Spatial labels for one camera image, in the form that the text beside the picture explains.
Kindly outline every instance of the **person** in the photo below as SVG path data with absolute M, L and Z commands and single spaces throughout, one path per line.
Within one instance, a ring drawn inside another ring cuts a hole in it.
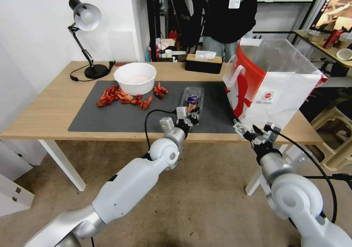
M 238 9 L 229 9 L 229 1 L 209 0 L 203 30 L 203 50 L 225 56 L 225 62 L 236 53 L 241 37 L 252 37 L 257 13 L 257 0 L 241 0 Z

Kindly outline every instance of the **lamp shade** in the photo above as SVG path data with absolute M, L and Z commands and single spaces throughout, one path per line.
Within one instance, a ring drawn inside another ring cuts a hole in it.
M 79 29 L 92 31 L 100 24 L 102 14 L 96 6 L 81 3 L 80 0 L 70 0 L 69 6 L 73 10 L 74 22 Z

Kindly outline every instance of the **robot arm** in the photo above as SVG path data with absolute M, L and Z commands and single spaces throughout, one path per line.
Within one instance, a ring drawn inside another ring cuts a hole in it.
M 80 247 L 78 238 L 90 238 L 108 223 L 126 215 L 157 183 L 159 174 L 176 166 L 183 141 L 191 129 L 186 107 L 178 107 L 177 125 L 162 118 L 164 138 L 156 140 L 144 158 L 135 158 L 107 181 L 88 206 L 62 213 L 25 247 Z
M 257 162 L 267 181 L 266 194 L 270 207 L 281 218 L 291 218 L 301 234 L 303 247 L 347 247 L 352 239 L 340 227 L 320 214 L 323 198 L 318 188 L 308 179 L 296 174 L 296 164 L 305 160 L 304 154 L 290 148 L 284 158 L 273 148 L 277 134 L 267 124 L 260 130 L 235 122 L 234 128 L 243 138 L 252 143 Z

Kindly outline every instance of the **white shopping bag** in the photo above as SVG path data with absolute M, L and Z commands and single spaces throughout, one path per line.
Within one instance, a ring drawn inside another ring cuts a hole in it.
M 243 52 L 248 46 L 256 48 L 252 61 Z M 286 39 L 241 39 L 231 70 L 223 77 L 237 118 L 249 126 L 272 122 L 281 129 L 326 80 Z

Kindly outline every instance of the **desk lamp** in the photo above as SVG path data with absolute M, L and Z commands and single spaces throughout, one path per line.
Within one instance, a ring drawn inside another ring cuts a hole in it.
M 74 23 L 68 27 L 73 38 L 80 46 L 83 55 L 89 62 L 89 67 L 84 70 L 87 78 L 97 79 L 109 74 L 109 69 L 101 64 L 93 64 L 93 58 L 86 49 L 83 48 L 76 36 L 78 30 L 92 31 L 98 27 L 102 20 L 100 10 L 89 3 L 81 3 L 80 0 L 70 0 L 69 6 L 73 10 Z

